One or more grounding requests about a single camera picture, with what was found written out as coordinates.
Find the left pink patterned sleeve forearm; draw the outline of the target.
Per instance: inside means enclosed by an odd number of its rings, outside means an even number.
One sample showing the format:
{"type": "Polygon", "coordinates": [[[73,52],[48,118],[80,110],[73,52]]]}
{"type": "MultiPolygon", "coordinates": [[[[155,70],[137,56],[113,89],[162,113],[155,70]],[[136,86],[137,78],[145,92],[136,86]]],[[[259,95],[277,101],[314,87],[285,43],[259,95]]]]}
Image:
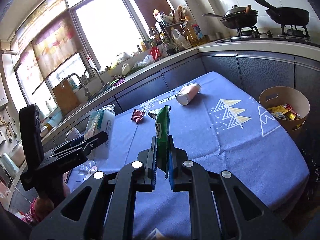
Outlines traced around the left pink patterned sleeve forearm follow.
{"type": "Polygon", "coordinates": [[[38,218],[35,212],[35,200],[31,203],[28,212],[26,213],[17,212],[15,213],[15,216],[30,226],[36,226],[40,222],[40,219],[38,218]]]}

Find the left hand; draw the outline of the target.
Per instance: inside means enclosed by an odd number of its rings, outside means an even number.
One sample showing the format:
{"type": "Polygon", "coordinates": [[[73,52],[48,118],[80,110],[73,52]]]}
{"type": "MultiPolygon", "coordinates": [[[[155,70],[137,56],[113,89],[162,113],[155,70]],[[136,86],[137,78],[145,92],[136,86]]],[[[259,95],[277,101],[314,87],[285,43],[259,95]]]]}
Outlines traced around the left hand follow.
{"type": "Polygon", "coordinates": [[[51,200],[52,196],[55,197],[55,193],[64,199],[71,191],[65,182],[45,183],[30,207],[31,216],[36,224],[43,221],[55,209],[55,204],[51,200]]]}

